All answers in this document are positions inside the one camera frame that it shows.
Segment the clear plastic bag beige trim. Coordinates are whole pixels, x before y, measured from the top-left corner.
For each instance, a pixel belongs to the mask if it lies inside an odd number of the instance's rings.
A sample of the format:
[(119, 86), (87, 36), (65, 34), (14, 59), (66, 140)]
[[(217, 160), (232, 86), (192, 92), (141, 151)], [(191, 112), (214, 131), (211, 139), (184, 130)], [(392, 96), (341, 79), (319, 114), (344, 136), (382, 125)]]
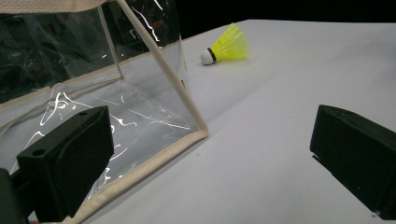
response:
[(185, 86), (173, 0), (0, 0), (0, 224), (30, 224), (17, 156), (79, 112), (107, 106), (114, 154), (81, 224), (207, 128)]

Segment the white table cover sheet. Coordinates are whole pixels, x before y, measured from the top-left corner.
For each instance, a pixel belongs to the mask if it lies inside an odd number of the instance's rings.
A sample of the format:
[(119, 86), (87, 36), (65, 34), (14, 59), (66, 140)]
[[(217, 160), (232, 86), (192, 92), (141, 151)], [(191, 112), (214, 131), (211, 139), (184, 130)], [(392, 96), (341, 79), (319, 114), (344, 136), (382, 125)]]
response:
[(312, 156), (320, 105), (396, 132), (396, 23), (248, 20), (245, 61), (204, 66), (211, 30), (184, 41), (208, 137), (84, 224), (396, 224)]

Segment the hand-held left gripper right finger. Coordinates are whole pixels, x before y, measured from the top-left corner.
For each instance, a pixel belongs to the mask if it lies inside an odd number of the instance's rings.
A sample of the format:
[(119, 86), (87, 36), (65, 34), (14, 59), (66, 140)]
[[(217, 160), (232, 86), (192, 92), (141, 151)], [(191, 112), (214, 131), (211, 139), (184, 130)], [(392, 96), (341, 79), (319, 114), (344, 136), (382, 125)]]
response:
[(396, 132), (354, 112), (320, 105), (310, 151), (369, 210), (396, 220)]

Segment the yellow shuttlecock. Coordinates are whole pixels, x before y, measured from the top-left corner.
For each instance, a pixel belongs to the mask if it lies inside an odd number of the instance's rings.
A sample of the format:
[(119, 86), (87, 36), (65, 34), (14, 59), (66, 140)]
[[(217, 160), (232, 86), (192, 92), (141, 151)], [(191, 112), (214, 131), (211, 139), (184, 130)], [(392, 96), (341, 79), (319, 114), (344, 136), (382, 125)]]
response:
[(237, 60), (248, 56), (248, 42), (240, 27), (231, 23), (215, 43), (202, 51), (201, 62), (210, 65), (221, 60)]

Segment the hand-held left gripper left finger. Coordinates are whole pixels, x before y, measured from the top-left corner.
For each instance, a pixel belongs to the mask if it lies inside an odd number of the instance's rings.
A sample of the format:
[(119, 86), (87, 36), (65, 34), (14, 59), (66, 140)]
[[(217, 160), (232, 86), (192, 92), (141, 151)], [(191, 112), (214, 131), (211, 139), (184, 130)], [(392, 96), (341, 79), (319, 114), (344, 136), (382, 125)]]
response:
[(17, 156), (22, 212), (41, 222), (74, 217), (113, 154), (108, 107), (77, 113)]

